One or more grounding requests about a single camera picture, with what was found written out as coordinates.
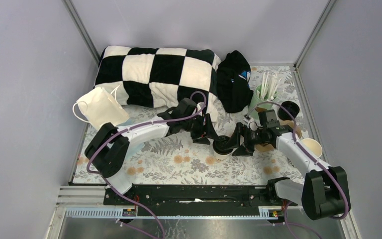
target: tabletop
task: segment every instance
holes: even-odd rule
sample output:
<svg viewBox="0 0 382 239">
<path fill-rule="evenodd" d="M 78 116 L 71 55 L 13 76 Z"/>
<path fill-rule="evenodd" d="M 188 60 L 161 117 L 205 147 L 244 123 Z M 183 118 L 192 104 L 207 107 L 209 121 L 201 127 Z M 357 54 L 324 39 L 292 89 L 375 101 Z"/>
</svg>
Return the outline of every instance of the tabletop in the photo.
<svg viewBox="0 0 382 239">
<path fill-rule="evenodd" d="M 293 101 L 299 106 L 294 79 L 289 66 L 253 66 L 249 85 L 255 89 L 261 83 L 264 72 L 278 73 L 283 84 L 278 88 L 278 103 Z M 219 100 L 215 101 L 219 111 L 214 128 L 218 135 L 230 136 L 235 124 L 242 121 L 247 113 L 229 114 L 223 109 Z M 123 106 L 129 113 L 131 123 L 149 120 L 166 110 L 140 106 Z M 301 111 L 296 122 L 302 137 L 308 136 L 308 123 Z M 81 153 L 78 156 L 73 183 L 104 184 L 103 179 L 86 171 L 88 159 L 84 150 L 95 136 L 96 130 L 89 125 L 85 134 Z M 288 159 L 278 150 L 269 152 L 255 151 L 252 157 L 232 157 L 219 161 L 214 158 L 211 145 L 194 144 L 189 132 L 180 132 L 168 137 L 150 140 L 129 153 L 121 168 L 134 184 L 208 184 L 208 185 L 265 185 L 267 180 L 278 177 L 289 177 L 295 182 L 303 183 L 301 173 L 292 166 Z"/>
</svg>

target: white tote bag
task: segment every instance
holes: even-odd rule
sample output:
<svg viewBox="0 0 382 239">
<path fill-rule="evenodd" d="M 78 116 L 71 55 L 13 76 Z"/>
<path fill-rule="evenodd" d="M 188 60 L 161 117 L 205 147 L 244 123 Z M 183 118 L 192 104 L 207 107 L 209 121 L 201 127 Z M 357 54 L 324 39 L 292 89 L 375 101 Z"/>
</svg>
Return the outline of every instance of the white tote bag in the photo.
<svg viewBox="0 0 382 239">
<path fill-rule="evenodd" d="M 87 94 L 81 96 L 77 102 L 73 105 L 73 113 L 79 120 L 90 123 L 96 130 L 105 123 L 112 123 L 116 126 L 124 123 L 129 119 L 128 113 L 117 102 L 116 98 L 112 96 L 116 87 L 111 93 L 107 92 L 102 87 L 96 87 Z M 78 105 L 81 113 L 87 118 L 84 120 L 75 114 L 74 107 Z"/>
</svg>

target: gray floor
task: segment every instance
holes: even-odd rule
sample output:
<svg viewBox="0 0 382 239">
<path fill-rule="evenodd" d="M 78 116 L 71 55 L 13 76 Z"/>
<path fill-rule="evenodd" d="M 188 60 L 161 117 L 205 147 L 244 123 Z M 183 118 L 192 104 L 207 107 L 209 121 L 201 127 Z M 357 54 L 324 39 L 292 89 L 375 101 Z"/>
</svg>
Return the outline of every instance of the gray floor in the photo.
<svg viewBox="0 0 382 239">
<path fill-rule="evenodd" d="M 312 221 L 299 209 L 289 210 L 289 221 L 315 229 L 324 239 L 343 239 L 340 223 L 333 219 Z M 292 239 L 284 227 L 265 227 L 264 220 L 162 220 L 167 239 Z M 161 237 L 155 220 L 134 220 L 131 225 Z M 316 239 L 315 234 L 291 227 L 300 239 Z M 66 218 L 61 239 L 148 239 L 149 237 L 126 227 L 114 219 Z"/>
</svg>

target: checkered blanket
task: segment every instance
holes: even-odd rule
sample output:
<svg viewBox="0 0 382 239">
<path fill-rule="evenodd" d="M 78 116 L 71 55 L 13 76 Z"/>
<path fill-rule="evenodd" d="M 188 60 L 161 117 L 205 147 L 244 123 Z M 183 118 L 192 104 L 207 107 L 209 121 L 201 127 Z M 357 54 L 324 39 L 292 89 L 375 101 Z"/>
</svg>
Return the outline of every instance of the checkered blanket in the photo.
<svg viewBox="0 0 382 239">
<path fill-rule="evenodd" d="M 195 91 L 206 95 L 204 113 L 217 119 L 216 70 L 220 58 L 210 50 L 109 46 L 102 53 L 95 87 L 111 92 L 121 105 L 174 107 Z M 193 96 L 202 102 L 199 94 Z"/>
</svg>

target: white wall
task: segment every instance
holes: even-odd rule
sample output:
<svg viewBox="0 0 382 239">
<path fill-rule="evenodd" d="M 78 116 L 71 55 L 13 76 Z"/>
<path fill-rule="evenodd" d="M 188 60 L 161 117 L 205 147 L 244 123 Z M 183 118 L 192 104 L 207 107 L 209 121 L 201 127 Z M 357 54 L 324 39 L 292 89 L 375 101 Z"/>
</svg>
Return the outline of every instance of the white wall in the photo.
<svg viewBox="0 0 382 239">
<path fill-rule="evenodd" d="M 382 0 L 337 1 L 300 72 L 362 238 L 382 238 Z"/>
<path fill-rule="evenodd" d="M 109 45 L 239 50 L 293 63 L 327 0 L 73 0 L 99 52 Z"/>
<path fill-rule="evenodd" d="M 60 0 L 0 1 L 0 239 L 43 238 L 96 63 Z"/>
</svg>

